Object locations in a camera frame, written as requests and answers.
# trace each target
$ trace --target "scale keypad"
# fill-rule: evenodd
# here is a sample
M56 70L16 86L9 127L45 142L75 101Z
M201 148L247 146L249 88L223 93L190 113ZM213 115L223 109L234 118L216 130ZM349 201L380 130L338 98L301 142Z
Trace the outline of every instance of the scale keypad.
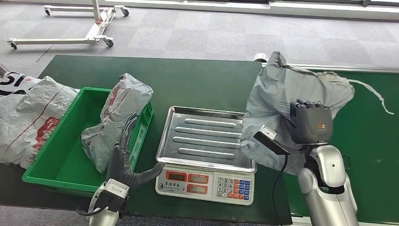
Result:
M249 190L252 184L249 180L217 178L217 197L249 200Z

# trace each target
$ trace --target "gray plastic bag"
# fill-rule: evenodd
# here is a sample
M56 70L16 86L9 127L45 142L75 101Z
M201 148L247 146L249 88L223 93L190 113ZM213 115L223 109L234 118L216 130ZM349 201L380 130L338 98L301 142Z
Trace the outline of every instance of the gray plastic bag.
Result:
M287 123L290 102L297 99L330 106L333 118L354 95L354 88L346 78L333 72L314 73L289 66L279 53L272 53L267 66L258 74L247 101L243 120L241 150L250 159L266 167L281 170L283 156L277 156L254 138L262 125L277 132L276 140L283 145L299 149L289 135ZM296 174L303 167L303 155L291 155L286 173Z
M150 86L130 74L119 77L118 84L111 90L100 113L100 124L85 129L80 137L83 150L98 172L107 170L111 152L120 140L128 116L134 112L140 114L152 94ZM128 156L125 156L125 168L129 168L126 159Z

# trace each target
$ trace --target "digital scale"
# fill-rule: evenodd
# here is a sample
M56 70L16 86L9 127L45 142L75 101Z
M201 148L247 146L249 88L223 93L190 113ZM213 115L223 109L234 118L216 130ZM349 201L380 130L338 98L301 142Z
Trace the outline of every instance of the digital scale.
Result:
M240 150L244 113L171 107L158 148L158 194L250 205L255 161Z

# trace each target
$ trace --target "white plastic bag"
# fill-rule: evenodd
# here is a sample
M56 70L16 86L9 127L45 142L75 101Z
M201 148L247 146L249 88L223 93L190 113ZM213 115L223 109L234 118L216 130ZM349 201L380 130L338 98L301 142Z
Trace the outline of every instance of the white plastic bag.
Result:
M18 73L7 73L0 79L0 119L15 109L16 104L40 79Z
M33 86L0 121L0 162L27 168L77 93L50 77Z
M128 73L120 76L119 80L100 113L101 123L81 134L83 150L100 173L107 169L111 151L120 140L128 116L134 112L139 115L153 94L151 87Z

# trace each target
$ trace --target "gray carpet floor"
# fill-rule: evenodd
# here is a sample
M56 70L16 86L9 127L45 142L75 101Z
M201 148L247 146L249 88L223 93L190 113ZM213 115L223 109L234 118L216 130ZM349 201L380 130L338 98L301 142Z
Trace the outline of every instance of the gray carpet floor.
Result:
M55 55L252 60L282 52L289 63L397 67L399 23L294 18L267 15L132 8L119 12L105 34L114 46L40 45L12 49L6 38L81 38L91 13L52 13L39 4L0 1L0 63L39 76ZM0 207L0 225L80 226L75 212ZM121 225L207 225L223 222L166 218L124 218Z
M0 206L0 225L6 226L87 226L85 217L74 211L40 210ZM268 226L193 219L123 217L119 226Z

